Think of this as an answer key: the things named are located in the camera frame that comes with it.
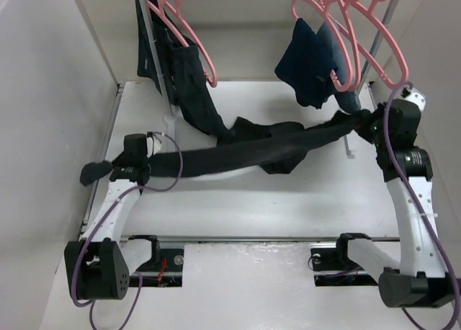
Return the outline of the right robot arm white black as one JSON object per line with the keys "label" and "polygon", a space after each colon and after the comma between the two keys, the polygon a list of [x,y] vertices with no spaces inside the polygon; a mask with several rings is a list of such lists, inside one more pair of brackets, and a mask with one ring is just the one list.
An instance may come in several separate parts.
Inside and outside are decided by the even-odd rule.
{"label": "right robot arm white black", "polygon": [[400,259],[381,251],[363,233],[343,233],[336,241],[337,265],[361,267],[378,285],[389,308],[440,308],[455,299],[448,269],[430,232],[436,214],[430,202],[432,167],[415,146],[421,108],[404,99],[381,104],[359,135],[373,143],[376,161],[393,201],[400,236]]}

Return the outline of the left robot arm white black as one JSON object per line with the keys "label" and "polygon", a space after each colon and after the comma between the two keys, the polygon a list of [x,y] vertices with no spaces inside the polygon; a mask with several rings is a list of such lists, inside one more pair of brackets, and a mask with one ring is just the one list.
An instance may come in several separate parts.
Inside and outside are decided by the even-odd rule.
{"label": "left robot arm white black", "polygon": [[152,270],[160,264],[155,236],[133,236],[124,245],[120,243],[127,218],[150,178],[148,160],[160,149],[161,142],[153,133],[130,134],[114,161],[84,167],[84,184],[100,175],[99,167],[110,178],[96,218],[64,250],[69,294],[76,306],[84,307],[93,300],[121,300],[140,265]]}

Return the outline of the black trousers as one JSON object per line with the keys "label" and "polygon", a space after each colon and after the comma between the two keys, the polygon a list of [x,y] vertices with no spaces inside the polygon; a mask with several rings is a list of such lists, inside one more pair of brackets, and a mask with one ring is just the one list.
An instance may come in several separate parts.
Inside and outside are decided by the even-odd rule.
{"label": "black trousers", "polygon": [[304,128],[298,122],[256,125],[238,117],[233,126],[234,141],[222,139],[216,147],[135,157],[121,153],[113,161],[86,164],[79,181],[88,186],[117,167],[134,167],[152,177],[182,178],[219,174],[250,166],[260,166],[268,174],[289,174],[309,151],[333,143],[360,129],[372,116],[369,110],[353,114],[336,112],[319,125]]}

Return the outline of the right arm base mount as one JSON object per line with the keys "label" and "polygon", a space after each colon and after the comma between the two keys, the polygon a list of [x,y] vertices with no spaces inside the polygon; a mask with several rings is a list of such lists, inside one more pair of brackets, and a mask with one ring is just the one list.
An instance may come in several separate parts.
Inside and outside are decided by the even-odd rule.
{"label": "right arm base mount", "polygon": [[377,287],[377,282],[357,263],[339,256],[332,243],[310,245],[308,267],[316,287]]}

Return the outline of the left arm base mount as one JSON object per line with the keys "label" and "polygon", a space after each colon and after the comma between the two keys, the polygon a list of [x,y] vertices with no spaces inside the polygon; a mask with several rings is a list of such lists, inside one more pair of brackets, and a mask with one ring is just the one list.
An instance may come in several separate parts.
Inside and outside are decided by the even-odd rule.
{"label": "left arm base mount", "polygon": [[181,287],[183,268],[184,246],[160,242],[155,257],[143,263],[136,272],[142,276],[142,287]]}

